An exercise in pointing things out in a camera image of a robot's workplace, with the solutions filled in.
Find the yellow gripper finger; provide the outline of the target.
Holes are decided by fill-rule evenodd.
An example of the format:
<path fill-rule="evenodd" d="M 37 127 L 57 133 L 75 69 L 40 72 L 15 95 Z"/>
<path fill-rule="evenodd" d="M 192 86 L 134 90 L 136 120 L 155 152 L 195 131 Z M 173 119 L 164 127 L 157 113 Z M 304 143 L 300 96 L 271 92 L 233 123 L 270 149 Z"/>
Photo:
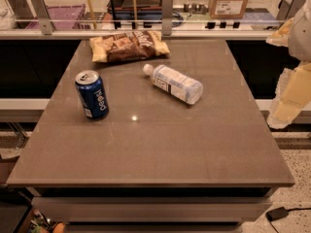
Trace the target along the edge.
<path fill-rule="evenodd" d="M 269 35 L 265 42 L 276 47 L 287 47 L 293 20 L 293 18 L 287 20 L 276 32 Z"/>
<path fill-rule="evenodd" d="M 267 124 L 273 129 L 290 125 L 311 102 L 311 63 L 301 61 L 293 70 L 285 68 L 280 75 L 271 102 Z"/>

